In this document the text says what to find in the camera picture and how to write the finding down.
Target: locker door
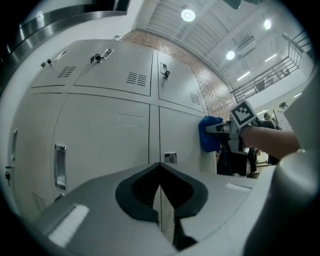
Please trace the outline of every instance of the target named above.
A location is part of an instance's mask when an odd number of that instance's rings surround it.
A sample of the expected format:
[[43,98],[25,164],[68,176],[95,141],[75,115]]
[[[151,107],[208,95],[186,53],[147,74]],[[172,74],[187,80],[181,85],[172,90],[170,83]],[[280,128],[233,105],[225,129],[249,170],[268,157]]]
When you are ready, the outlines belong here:
[[[170,71],[168,80],[164,72]],[[204,112],[197,81],[190,67],[163,53],[158,53],[159,99]]]
[[66,183],[67,190],[52,184],[55,192],[66,193],[90,179],[148,164],[149,108],[129,100],[69,94],[51,147],[52,180]]
[[195,171],[214,173],[212,153],[200,147],[199,116],[160,107],[160,160],[165,153],[177,153],[177,164]]
[[12,126],[16,133],[9,155],[9,163],[14,165],[11,187],[20,214],[30,222],[54,201],[52,188],[46,187],[43,157],[49,121],[59,96],[29,94],[21,102]]
[[108,88],[150,96],[153,51],[138,45],[114,42],[108,57],[94,61],[75,86]]
[[37,78],[32,82],[31,87],[64,86],[69,77],[76,73],[90,56],[97,53],[97,50],[107,43],[107,40],[97,39],[73,42],[51,59],[51,66],[46,64],[45,68],[39,72]]

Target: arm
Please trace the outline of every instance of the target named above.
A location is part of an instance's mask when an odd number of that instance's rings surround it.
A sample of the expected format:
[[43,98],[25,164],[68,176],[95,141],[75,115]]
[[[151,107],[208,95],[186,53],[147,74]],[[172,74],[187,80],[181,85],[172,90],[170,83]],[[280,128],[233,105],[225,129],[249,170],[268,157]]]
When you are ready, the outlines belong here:
[[300,148],[293,131],[245,126],[240,131],[240,137],[245,147],[258,148],[278,159]]

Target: balcony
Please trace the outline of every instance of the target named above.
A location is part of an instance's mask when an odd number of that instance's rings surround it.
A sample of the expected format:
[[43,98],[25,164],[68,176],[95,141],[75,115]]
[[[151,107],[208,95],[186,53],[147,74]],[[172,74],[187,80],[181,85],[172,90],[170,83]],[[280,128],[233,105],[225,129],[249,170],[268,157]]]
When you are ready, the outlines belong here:
[[277,82],[286,80],[299,69],[304,51],[293,40],[288,38],[287,41],[287,57],[231,92],[237,102],[258,94],[270,86],[277,86]]

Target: gray plastic surface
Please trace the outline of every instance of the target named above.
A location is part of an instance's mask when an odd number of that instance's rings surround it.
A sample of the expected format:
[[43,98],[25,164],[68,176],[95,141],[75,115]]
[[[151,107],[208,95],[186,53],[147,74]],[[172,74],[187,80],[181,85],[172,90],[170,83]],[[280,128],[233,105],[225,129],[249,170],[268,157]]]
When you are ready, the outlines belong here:
[[[36,227],[47,235],[71,206],[80,204],[88,207],[89,213],[66,247],[75,254],[241,255],[267,198],[274,167],[266,168],[256,181],[194,172],[182,165],[168,165],[201,181],[209,192],[208,201],[198,215],[182,220],[186,234],[196,238],[198,243],[180,253],[165,239],[156,223],[129,217],[116,202],[118,184],[151,164],[84,183],[48,208],[38,219]],[[249,194],[229,191],[230,188],[224,187],[225,183],[252,189]]]

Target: brick wall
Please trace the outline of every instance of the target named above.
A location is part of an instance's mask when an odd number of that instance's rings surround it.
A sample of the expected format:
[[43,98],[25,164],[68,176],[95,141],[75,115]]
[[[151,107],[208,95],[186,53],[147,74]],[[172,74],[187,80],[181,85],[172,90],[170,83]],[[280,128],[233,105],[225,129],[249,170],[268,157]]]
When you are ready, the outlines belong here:
[[229,109],[235,104],[226,84],[200,58],[182,46],[160,35],[136,29],[123,41],[150,47],[190,66],[203,95],[208,114],[229,120]]

